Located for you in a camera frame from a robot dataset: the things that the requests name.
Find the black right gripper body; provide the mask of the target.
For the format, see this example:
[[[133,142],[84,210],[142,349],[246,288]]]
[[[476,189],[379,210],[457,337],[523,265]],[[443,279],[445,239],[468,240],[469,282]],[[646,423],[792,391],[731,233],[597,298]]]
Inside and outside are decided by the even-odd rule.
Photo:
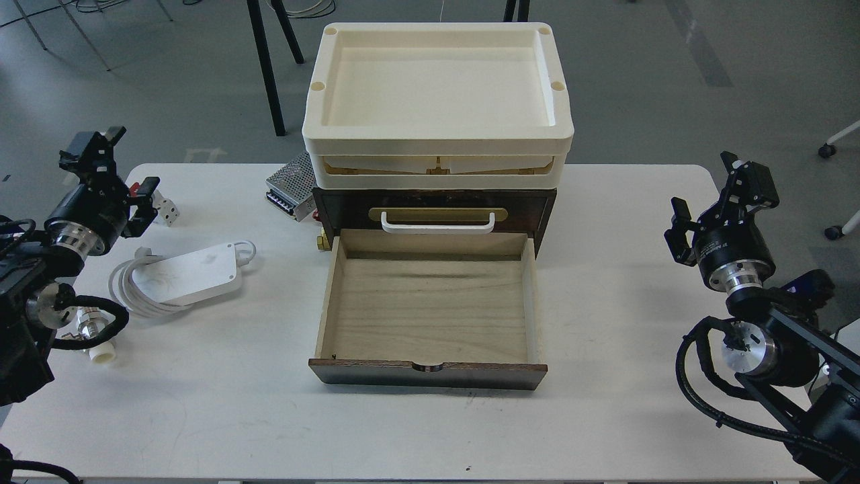
[[[738,185],[725,185],[714,205],[697,220],[692,251],[707,288],[734,293],[761,287],[776,272],[776,264],[755,224],[755,214],[779,204],[770,169],[739,160]]]

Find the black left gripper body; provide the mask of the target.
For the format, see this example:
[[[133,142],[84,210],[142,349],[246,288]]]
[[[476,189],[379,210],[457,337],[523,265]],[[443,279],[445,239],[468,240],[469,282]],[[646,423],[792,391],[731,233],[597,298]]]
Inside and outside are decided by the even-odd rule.
[[[136,209],[130,206],[129,187],[116,172],[114,147],[105,147],[101,132],[78,132],[67,149],[60,151],[58,165],[79,178],[52,211],[45,230],[56,245],[80,256],[101,256],[117,239],[138,238],[126,225]]]

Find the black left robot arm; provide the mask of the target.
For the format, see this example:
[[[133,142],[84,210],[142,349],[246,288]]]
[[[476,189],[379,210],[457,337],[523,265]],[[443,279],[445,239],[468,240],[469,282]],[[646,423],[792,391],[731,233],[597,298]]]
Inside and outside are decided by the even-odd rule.
[[[52,382],[47,358],[53,349],[86,350],[115,337],[129,321],[112,300],[78,295],[63,278],[74,278],[89,256],[108,253],[117,239],[138,238],[157,217],[158,177],[136,191],[116,171],[114,147],[123,126],[107,132],[78,132],[60,153],[59,167],[79,178],[37,229],[31,218],[2,218],[1,402],[24,401]],[[114,316],[94,337],[57,338],[76,307],[96,307]]]

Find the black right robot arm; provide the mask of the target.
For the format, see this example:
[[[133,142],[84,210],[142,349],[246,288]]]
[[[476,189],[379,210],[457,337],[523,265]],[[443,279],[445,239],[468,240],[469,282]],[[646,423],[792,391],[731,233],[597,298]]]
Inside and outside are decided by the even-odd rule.
[[[716,425],[783,443],[799,465],[829,483],[858,482],[858,355],[820,330],[817,310],[834,293],[824,270],[765,288],[776,266],[755,214],[776,208],[770,169],[722,151],[727,184],[692,220],[684,199],[671,204],[664,232],[673,259],[696,266],[707,288],[727,295],[728,319],[705,317],[675,359],[680,391]],[[686,374],[694,347],[704,376],[725,395],[761,404],[777,430],[737,419],[704,401]]]

